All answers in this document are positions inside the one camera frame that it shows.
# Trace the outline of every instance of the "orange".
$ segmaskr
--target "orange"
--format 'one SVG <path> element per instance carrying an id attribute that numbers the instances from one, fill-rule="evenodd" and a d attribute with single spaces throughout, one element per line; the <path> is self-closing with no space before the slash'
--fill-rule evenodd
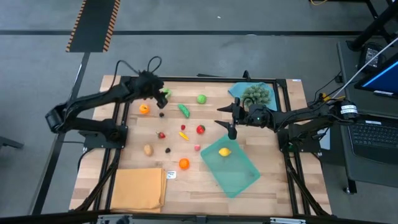
<path id="1" fill-rule="evenodd" d="M 139 107 L 139 112 L 142 113 L 142 114 L 147 114 L 147 113 L 149 113 L 149 107 L 148 107 L 148 105 L 141 104 L 140 107 Z"/>
<path id="2" fill-rule="evenodd" d="M 189 160 L 188 159 L 180 159 L 180 168 L 181 169 L 188 169 L 189 168 Z"/>

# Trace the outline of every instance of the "blue cloth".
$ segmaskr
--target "blue cloth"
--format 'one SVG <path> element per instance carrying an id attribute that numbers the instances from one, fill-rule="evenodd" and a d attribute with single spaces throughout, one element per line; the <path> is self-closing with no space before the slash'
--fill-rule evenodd
<path id="1" fill-rule="evenodd" d="M 260 83 L 252 83 L 252 82 L 235 83 L 231 88 L 229 88 L 228 93 L 231 94 L 233 97 L 239 97 L 239 99 L 240 99 L 246 88 L 249 88 L 250 86 L 254 86 L 254 85 L 258 85 L 258 84 L 260 84 L 262 87 L 264 87 L 266 90 L 269 91 L 269 98 L 271 99 L 271 102 L 266 106 L 271 110 L 277 111 L 274 89 L 271 88 L 266 83 L 263 83 L 263 82 L 260 82 Z"/>

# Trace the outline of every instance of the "wooden table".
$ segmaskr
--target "wooden table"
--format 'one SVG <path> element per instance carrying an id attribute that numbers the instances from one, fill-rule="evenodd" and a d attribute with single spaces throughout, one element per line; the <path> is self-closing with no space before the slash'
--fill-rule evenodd
<path id="1" fill-rule="evenodd" d="M 109 88 L 112 76 L 104 76 L 101 91 Z M 261 173 L 260 179 L 239 194 L 236 198 L 225 197 L 212 173 L 193 150 L 195 144 L 206 148 L 226 134 L 226 129 L 214 122 L 215 119 L 230 121 L 231 114 L 216 109 L 233 102 L 228 88 L 233 83 L 211 82 L 165 82 L 165 87 L 172 90 L 168 105 L 159 110 L 154 100 L 146 100 L 150 106 L 150 114 L 141 115 L 138 111 L 143 100 L 136 100 L 129 109 L 127 125 L 129 133 L 126 147 L 122 150 L 119 169 L 136 169 L 162 167 L 166 171 L 176 170 L 177 178 L 167 180 L 165 205 L 162 213 L 176 214 L 209 214 L 209 215 L 255 215 L 291 216 L 289 189 L 282 153 L 279 152 L 277 136 L 266 128 L 238 126 L 237 141 Z M 306 107 L 303 86 L 300 80 L 287 80 L 292 110 Z M 207 102 L 199 105 L 196 97 L 207 96 Z M 282 89 L 279 89 L 282 111 L 285 110 Z M 177 108 L 179 103 L 185 104 L 191 117 L 186 119 Z M 112 116 L 114 104 L 104 105 L 95 109 L 93 118 L 102 120 Z M 121 119 L 123 106 L 119 112 Z M 185 134 L 189 141 L 182 139 L 178 132 L 181 124 L 186 125 Z M 196 133 L 196 127 L 206 127 L 204 135 Z M 165 139 L 158 139 L 156 132 L 164 132 Z M 154 155 L 147 157 L 143 153 L 145 144 L 151 144 Z M 305 183 L 322 208 L 330 211 L 329 199 L 323 180 L 319 161 L 310 153 L 301 153 Z M 88 196 L 98 182 L 104 149 L 95 149 L 87 154 L 80 166 L 70 208 L 76 208 Z M 178 161 L 187 157 L 191 166 L 188 170 L 180 170 Z M 104 208 L 107 186 L 103 190 L 100 208 Z M 302 213 L 300 191 L 296 186 L 298 209 Z"/>

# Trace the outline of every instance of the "black desk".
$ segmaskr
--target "black desk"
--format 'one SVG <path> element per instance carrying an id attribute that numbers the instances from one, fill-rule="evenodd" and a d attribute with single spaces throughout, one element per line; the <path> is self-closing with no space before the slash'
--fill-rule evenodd
<path id="1" fill-rule="evenodd" d="M 343 81 L 347 82 L 358 71 L 356 65 L 359 61 L 360 52 L 351 51 L 347 48 L 346 42 L 338 42 L 337 49 Z M 396 52 L 398 52 L 397 48 L 391 48 L 386 51 L 386 56 L 388 57 L 390 54 Z M 345 89 L 345 95 L 347 99 L 356 103 L 359 112 L 398 117 L 397 99 L 375 96 L 370 91 L 355 89 L 354 85 L 349 85 Z M 341 132 L 341 146 L 343 148 L 346 173 L 349 180 L 398 187 L 398 166 L 381 164 L 355 156 L 352 151 L 348 128 L 340 126 L 333 130 Z"/>

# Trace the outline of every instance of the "gray floor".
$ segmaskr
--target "gray floor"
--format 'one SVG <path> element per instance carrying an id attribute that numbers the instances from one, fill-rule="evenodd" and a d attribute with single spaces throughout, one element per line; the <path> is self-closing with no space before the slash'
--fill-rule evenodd
<path id="1" fill-rule="evenodd" d="M 80 0 L 3 0 L 0 29 L 71 29 Z M 375 1 L 385 8 L 384 1 Z M 365 4 L 307 0 L 123 0 L 116 30 L 363 30 L 372 17 Z M 44 114 L 64 102 L 83 54 L 65 53 L 69 36 L 0 35 L 0 135 L 25 148 L 0 150 L 0 217 L 26 215 L 54 135 Z M 197 73 L 240 77 L 300 78 L 312 100 L 316 89 L 339 71 L 337 37 L 114 36 L 109 52 L 91 54 L 80 95 L 98 91 L 101 77 L 119 59 L 143 69 L 163 58 L 158 75 Z M 129 75 L 125 69 L 120 74 Z M 325 91 L 336 88 L 332 83 Z M 89 118 L 92 111 L 82 116 Z M 68 133 L 67 140 L 81 140 Z M 64 144 L 44 212 L 65 212 L 76 178 L 81 146 Z M 343 218 L 398 223 L 398 189 L 358 183 L 357 195 L 341 191 L 343 167 L 324 167 L 333 213 Z"/>

